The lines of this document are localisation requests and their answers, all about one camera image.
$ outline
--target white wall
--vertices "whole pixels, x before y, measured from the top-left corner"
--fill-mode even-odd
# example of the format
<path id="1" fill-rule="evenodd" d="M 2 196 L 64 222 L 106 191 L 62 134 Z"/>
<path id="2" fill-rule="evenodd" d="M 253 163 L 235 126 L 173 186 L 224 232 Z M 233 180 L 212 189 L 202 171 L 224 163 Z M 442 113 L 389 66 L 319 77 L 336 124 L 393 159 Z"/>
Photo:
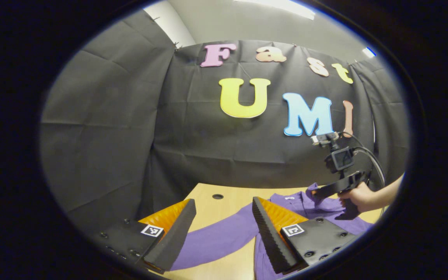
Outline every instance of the white wall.
<path id="1" fill-rule="evenodd" d="M 176 45 L 178 48 L 196 44 L 179 14 L 168 1 L 157 2 L 144 8 L 144 10 L 153 19 L 160 17 L 155 22 L 165 31 L 172 42 L 179 42 Z"/>

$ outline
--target hand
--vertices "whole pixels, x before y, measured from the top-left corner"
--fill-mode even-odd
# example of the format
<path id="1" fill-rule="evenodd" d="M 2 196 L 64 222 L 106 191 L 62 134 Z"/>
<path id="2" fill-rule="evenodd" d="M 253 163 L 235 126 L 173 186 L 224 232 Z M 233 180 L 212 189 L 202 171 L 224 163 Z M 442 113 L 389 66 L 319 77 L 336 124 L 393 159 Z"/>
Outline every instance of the hand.
<path id="1" fill-rule="evenodd" d="M 338 193 L 341 205 L 345 207 L 345 199 L 350 199 L 357 206 L 359 212 L 371 211 L 380 208 L 377 202 L 377 194 L 368 188 L 366 183 L 361 182 L 357 188 L 350 191 Z"/>

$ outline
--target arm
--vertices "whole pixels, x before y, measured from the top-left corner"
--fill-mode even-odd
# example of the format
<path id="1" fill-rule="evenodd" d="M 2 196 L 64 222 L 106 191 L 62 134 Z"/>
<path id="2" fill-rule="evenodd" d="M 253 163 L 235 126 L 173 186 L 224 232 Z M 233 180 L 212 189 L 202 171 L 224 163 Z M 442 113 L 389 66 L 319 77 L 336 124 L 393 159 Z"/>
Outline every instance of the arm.
<path id="1" fill-rule="evenodd" d="M 357 205 L 357 209 L 360 212 L 383 208 L 390 205 L 395 200 L 403 177 L 404 174 L 393 183 L 377 192 L 373 192 L 365 183 L 361 183 L 357 188 L 346 193 L 338 194 L 338 196 L 340 197 L 342 204 L 344 204 L 343 199 L 352 200 L 352 202 Z"/>

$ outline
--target foam letter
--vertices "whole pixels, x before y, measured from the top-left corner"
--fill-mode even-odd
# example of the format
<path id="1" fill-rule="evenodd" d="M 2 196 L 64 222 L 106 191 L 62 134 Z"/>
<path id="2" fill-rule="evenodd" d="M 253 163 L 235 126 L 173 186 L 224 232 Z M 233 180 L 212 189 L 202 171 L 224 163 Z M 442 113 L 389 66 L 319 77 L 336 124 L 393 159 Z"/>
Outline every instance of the foam letter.
<path id="1" fill-rule="evenodd" d="M 267 106 L 267 86 L 271 84 L 266 79 L 251 79 L 255 86 L 255 102 L 250 106 L 242 106 L 238 101 L 242 79 L 227 78 L 219 81 L 222 86 L 220 94 L 220 107 L 224 113 L 231 117 L 257 117 L 264 113 Z"/>
<path id="2" fill-rule="evenodd" d="M 352 109 L 354 108 L 354 105 L 352 105 L 349 101 L 344 100 L 343 106 L 345 107 L 345 129 L 343 132 L 354 134 L 352 131 Z M 343 137 L 350 138 L 352 136 L 343 134 Z"/>
<path id="3" fill-rule="evenodd" d="M 257 55 L 255 58 L 262 62 L 283 62 L 286 60 L 286 56 L 283 55 L 280 49 L 276 47 L 261 47 L 257 49 Z"/>
<path id="4" fill-rule="evenodd" d="M 222 61 L 219 60 L 221 56 L 222 59 L 229 58 L 229 50 L 235 50 L 235 44 L 221 44 L 221 45 L 206 45 L 206 57 L 205 61 L 200 64 L 201 67 L 212 67 L 221 66 Z"/>
<path id="5" fill-rule="evenodd" d="M 327 69 L 324 68 L 324 63 L 321 60 L 315 59 L 313 57 L 308 57 L 307 62 L 309 62 L 309 66 L 311 67 L 314 73 L 324 77 L 329 76 Z"/>
<path id="6" fill-rule="evenodd" d="M 288 102 L 288 127 L 284 129 L 285 135 L 302 135 L 299 121 L 302 122 L 307 135 L 313 133 L 316 123 L 319 124 L 316 135 L 334 132 L 331 125 L 331 112 L 329 111 L 331 100 L 328 98 L 316 98 L 312 110 L 309 109 L 300 94 L 285 93 L 283 99 Z"/>
<path id="7" fill-rule="evenodd" d="M 347 76 L 348 70 L 345 69 L 341 64 L 335 63 L 335 64 L 331 64 L 331 66 L 333 66 L 336 69 L 336 71 L 338 72 L 338 75 L 340 75 L 340 78 L 343 81 L 345 81 L 345 82 L 347 82 L 349 84 L 353 84 L 354 83 L 354 81 Z"/>

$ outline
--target pink letter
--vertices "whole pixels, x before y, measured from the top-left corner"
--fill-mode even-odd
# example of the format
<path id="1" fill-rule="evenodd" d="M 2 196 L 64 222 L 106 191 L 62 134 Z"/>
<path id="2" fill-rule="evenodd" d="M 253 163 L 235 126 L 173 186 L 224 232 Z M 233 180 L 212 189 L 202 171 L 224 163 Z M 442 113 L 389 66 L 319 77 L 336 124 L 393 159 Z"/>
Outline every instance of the pink letter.
<path id="1" fill-rule="evenodd" d="M 201 67 L 221 66 L 222 61 L 219 60 L 229 58 L 229 49 L 235 50 L 235 44 L 222 44 L 222 45 L 206 45 L 206 57 L 205 61 L 200 64 Z"/>

